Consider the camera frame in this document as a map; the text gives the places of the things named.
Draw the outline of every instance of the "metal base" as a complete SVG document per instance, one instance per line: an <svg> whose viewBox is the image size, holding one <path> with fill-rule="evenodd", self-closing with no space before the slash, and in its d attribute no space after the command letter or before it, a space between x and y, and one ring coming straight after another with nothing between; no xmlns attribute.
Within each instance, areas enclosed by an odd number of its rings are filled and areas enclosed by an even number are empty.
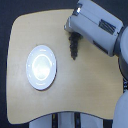
<svg viewBox="0 0 128 128"><path fill-rule="evenodd" d="M76 114L73 112L58 113L58 125L55 128L79 128L76 126ZM52 128L53 116L40 117L29 123L29 128ZM80 128L103 128L103 120L97 117L80 114Z"/></svg>

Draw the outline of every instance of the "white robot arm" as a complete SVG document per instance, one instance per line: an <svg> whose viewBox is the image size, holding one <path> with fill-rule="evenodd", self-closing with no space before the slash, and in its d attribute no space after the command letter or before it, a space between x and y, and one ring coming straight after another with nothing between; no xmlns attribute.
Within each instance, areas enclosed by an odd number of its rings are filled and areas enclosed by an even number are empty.
<svg viewBox="0 0 128 128"><path fill-rule="evenodd" d="M85 37L108 56L116 55L128 80L128 27L121 20L91 0L79 0L64 29Z"/></svg>

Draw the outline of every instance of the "tabletop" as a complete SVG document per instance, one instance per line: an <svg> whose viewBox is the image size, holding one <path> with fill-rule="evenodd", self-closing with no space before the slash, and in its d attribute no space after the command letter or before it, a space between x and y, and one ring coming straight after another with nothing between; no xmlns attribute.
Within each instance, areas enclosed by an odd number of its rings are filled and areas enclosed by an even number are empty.
<svg viewBox="0 0 128 128"><path fill-rule="evenodd" d="M108 57L86 39L78 57L70 56L64 24L73 10L44 11L17 18L12 26L7 61L7 116L12 124L61 111L77 111L112 119L123 93L117 57ZM50 47L57 74L50 88L34 89L26 75L29 53L38 45Z"/></svg>

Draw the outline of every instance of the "wooden table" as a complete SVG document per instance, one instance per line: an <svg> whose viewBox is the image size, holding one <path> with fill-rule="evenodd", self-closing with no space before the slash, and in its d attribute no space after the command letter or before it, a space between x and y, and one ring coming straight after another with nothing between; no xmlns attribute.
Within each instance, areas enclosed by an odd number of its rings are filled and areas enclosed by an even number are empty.
<svg viewBox="0 0 128 128"><path fill-rule="evenodd" d="M78 111L112 119L123 93L116 57L110 58L87 40L79 43L78 57L70 56L64 24L72 10L23 15L13 24L7 62L7 115L12 124L40 116ZM35 90L26 76L26 61L37 45L47 45L57 59L57 75L45 91Z"/></svg>

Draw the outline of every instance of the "white plate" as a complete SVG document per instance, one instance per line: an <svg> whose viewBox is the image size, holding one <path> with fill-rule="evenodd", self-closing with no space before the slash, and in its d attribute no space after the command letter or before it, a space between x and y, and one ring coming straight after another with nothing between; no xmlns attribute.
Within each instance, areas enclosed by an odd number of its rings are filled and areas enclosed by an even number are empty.
<svg viewBox="0 0 128 128"><path fill-rule="evenodd" d="M56 58L52 50L45 45L35 47L28 56L26 73L35 89L49 87L56 75Z"/></svg>

